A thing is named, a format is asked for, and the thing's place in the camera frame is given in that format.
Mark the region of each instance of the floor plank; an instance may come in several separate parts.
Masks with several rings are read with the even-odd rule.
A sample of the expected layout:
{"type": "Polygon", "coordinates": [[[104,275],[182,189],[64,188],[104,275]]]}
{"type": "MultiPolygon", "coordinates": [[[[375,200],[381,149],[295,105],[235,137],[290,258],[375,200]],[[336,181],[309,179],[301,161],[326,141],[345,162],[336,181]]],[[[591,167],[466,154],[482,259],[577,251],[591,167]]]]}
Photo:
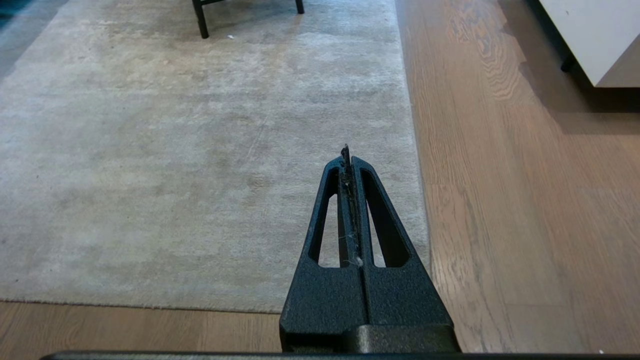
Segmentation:
{"type": "Polygon", "coordinates": [[[473,191],[427,185],[436,288],[466,352],[515,351],[508,314],[493,269],[488,231],[473,191]]]}
{"type": "Polygon", "coordinates": [[[516,352],[586,352],[568,307],[508,305],[507,310],[516,352]]]}
{"type": "Polygon", "coordinates": [[[279,352],[278,315],[0,302],[0,359],[60,350],[279,352]]]}

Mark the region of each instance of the cabinet leg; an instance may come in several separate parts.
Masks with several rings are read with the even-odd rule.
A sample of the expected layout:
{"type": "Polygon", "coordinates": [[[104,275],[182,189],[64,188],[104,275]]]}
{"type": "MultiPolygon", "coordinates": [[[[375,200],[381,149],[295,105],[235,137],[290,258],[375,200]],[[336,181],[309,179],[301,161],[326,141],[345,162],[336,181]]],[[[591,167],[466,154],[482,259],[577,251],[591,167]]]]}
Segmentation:
{"type": "Polygon", "coordinates": [[[562,65],[560,65],[560,70],[562,70],[563,72],[571,71],[571,68],[575,65],[576,61],[577,60],[575,59],[575,56],[573,54],[567,56],[562,62],[562,65]]]}

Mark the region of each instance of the black metal part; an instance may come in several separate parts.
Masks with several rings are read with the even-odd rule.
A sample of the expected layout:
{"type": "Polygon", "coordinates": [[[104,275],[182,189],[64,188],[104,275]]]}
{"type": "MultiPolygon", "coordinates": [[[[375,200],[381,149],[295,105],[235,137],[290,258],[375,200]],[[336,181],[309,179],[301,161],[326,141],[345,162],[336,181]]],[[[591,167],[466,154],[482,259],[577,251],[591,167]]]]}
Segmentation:
{"type": "Polygon", "coordinates": [[[451,317],[376,171],[364,160],[350,158],[348,147],[324,168],[280,317],[280,341],[285,352],[460,351],[451,317]],[[317,262],[328,201],[334,194],[340,268],[323,268],[317,262]],[[384,268],[373,262],[367,205],[384,268]],[[399,337],[380,341],[393,333],[406,344],[424,346],[399,347],[399,337]]]}
{"type": "MultiPolygon", "coordinates": [[[[193,9],[196,11],[196,17],[198,18],[198,27],[200,28],[200,35],[202,38],[209,37],[209,30],[207,29],[207,19],[204,17],[204,11],[202,10],[203,5],[218,3],[224,0],[192,0],[193,9]]],[[[302,0],[296,0],[296,7],[298,9],[298,13],[305,13],[305,7],[302,3],[302,0]]]]}

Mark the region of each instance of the chair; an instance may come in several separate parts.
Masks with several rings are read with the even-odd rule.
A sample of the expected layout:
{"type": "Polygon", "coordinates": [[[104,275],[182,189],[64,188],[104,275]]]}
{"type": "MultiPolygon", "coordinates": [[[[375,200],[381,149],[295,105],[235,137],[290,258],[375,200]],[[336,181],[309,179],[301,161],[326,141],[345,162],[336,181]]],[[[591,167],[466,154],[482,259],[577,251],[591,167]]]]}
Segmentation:
{"type": "MultiPolygon", "coordinates": [[[[202,6],[206,4],[217,3],[223,0],[193,0],[193,9],[196,11],[198,17],[198,26],[200,26],[200,34],[202,38],[209,37],[209,31],[207,30],[207,21],[204,18],[204,12],[202,6]]],[[[298,7],[298,13],[305,13],[305,7],[302,4],[302,0],[296,0],[296,6],[298,7]]]]}

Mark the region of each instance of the rug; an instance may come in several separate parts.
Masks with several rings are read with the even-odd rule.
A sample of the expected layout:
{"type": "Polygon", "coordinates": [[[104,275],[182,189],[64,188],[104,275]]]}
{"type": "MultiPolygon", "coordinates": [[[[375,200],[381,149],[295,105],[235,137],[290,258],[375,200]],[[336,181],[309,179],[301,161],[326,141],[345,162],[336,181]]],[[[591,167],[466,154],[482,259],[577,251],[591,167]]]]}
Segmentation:
{"type": "Polygon", "coordinates": [[[426,264],[394,0],[305,6],[61,5],[0,82],[0,299],[279,312],[345,143],[426,264]]]}

